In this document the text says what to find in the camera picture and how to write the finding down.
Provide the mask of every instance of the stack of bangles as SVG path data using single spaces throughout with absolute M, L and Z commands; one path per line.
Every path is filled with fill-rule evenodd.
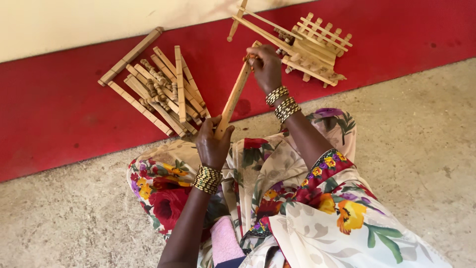
M 217 192 L 218 184 L 221 182 L 222 177 L 223 175 L 220 170 L 200 165 L 192 185 L 207 194 L 214 195 Z
M 288 96 L 289 91 L 288 88 L 285 86 L 280 86 L 277 89 L 273 90 L 268 96 L 266 97 L 266 104 L 270 107 L 273 106 L 273 103 L 281 98 L 282 96 Z M 274 114 L 276 117 L 284 123 L 286 119 L 292 115 L 293 113 L 301 111 L 301 107 L 296 103 L 293 97 L 288 97 L 285 99 L 276 109 L 274 110 Z

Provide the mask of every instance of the floral dress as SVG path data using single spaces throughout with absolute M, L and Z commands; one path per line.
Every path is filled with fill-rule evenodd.
M 247 255 L 241 268 L 265 263 L 277 268 L 451 267 L 401 225 L 360 177 L 352 163 L 357 135 L 352 116 L 323 108 L 307 119 L 335 148 L 310 171 L 286 130 L 231 144 L 224 179 L 203 222 L 197 266 L 214 267 L 209 230 L 227 216 Z M 199 165 L 195 145 L 181 140 L 148 150 L 129 165 L 127 181 L 165 239 Z

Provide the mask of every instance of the pink cloth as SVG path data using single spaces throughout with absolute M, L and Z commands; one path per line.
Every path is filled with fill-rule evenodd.
M 244 257 L 245 254 L 238 245 L 235 230 L 228 217 L 220 218 L 210 230 L 213 248 L 213 263 L 215 266 L 227 260 Z

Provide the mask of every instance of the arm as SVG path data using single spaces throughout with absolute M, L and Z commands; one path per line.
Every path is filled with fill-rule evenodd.
M 221 140 L 213 138 L 213 126 L 221 120 L 221 115 L 205 120 L 197 137 L 197 150 L 203 166 L 221 170 L 230 147 L 231 134 L 235 127 L 230 126 Z M 174 230 L 160 256 L 158 268 L 197 267 L 198 250 L 202 236 L 203 220 L 207 212 L 210 194 L 196 187 L 188 196 Z
M 255 70 L 255 78 L 263 92 L 268 95 L 271 91 L 280 87 L 282 85 L 281 60 L 274 52 L 273 47 L 262 45 L 257 48 L 248 48 L 247 52 L 256 54 L 261 58 L 261 60 L 250 59 L 249 63 Z M 274 106 L 277 107 L 285 99 L 287 99 L 287 96 L 277 99 Z M 333 148 L 301 111 L 292 114 L 286 119 L 285 123 L 308 169 L 312 168 L 322 154 Z

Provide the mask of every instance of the white wall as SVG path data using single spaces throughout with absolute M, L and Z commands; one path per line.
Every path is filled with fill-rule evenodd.
M 267 10 L 308 0 L 249 0 Z M 2 0 L 0 62 L 229 18 L 241 0 Z

